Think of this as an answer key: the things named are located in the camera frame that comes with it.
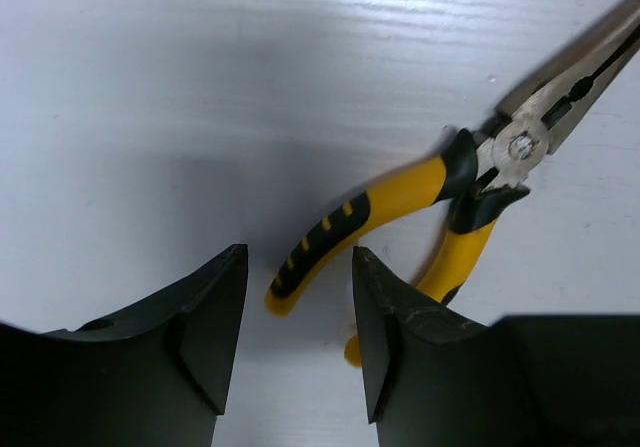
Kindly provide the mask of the yellow handled needle-nose pliers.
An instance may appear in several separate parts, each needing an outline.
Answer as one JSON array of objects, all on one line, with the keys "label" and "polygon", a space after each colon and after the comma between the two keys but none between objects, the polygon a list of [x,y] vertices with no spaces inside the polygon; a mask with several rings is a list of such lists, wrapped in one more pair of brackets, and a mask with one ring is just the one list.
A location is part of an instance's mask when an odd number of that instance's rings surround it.
[{"label": "yellow handled needle-nose pliers", "polygon": [[265,304],[286,316],[346,247],[398,218],[451,204],[443,240],[417,284],[449,304],[500,215],[526,197],[529,174],[555,154],[639,50],[639,0],[621,0],[517,84],[477,130],[459,129],[427,160],[370,184],[322,217],[275,274]]}]

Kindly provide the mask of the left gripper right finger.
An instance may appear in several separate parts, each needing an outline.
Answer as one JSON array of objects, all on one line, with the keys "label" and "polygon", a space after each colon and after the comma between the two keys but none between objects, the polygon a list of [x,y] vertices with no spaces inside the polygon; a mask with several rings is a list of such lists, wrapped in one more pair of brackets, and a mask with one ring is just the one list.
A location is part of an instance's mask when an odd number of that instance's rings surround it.
[{"label": "left gripper right finger", "polygon": [[635,446],[639,319],[520,315],[485,326],[357,247],[367,416],[382,446]]}]

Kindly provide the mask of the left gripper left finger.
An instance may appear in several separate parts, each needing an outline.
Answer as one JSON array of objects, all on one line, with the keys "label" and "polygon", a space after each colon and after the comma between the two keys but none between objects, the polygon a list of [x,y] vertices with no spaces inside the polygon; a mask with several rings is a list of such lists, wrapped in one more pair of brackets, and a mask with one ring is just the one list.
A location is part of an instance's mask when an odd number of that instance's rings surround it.
[{"label": "left gripper left finger", "polygon": [[1,327],[5,446],[208,446],[226,407],[248,249],[81,328]]}]

